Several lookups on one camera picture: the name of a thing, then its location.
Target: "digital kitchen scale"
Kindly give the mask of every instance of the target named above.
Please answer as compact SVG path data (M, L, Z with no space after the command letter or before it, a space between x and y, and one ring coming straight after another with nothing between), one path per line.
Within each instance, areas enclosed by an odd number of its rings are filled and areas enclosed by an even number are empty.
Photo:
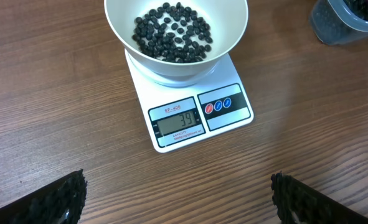
M126 59L158 152L169 152L253 121L252 107L228 54L211 71L190 78L157 75L127 51Z

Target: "button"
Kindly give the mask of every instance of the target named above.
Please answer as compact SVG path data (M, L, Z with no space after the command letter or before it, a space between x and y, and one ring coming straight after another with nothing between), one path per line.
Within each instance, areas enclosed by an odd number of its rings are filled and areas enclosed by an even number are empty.
M231 98L226 98L225 100L224 100L224 108L228 108L228 107L230 107L231 106Z
M206 108L204 108L204 112L206 112L207 114L211 114L211 112L213 112L213 104L212 103L209 103Z
M214 109L216 111L220 111L221 108L222 108L222 102L221 102L221 100L219 100L219 101L217 101L217 102L214 103Z

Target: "wooden table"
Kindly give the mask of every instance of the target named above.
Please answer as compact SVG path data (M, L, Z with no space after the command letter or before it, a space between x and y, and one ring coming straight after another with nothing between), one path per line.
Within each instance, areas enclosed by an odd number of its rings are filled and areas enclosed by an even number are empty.
M0 1L0 207L83 168L84 223L278 223L282 170L368 217L368 39L321 44L314 3L249 1L254 122L159 154L102 0Z

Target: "digital display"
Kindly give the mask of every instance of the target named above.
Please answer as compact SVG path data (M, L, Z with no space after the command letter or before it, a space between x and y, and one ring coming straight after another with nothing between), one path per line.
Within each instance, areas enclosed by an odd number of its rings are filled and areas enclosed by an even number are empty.
M192 111L172 116L158 121L159 131L162 136L173 133L180 129L188 128L196 124L195 116Z

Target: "wood grain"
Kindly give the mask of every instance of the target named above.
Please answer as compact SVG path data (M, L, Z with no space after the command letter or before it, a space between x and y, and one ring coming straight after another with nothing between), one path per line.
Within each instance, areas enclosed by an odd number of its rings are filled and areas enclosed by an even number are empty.
M254 122L158 154L103 1L0 1L0 207L83 168L82 223L278 223L282 170L368 217L368 39L321 44L314 3L249 1Z

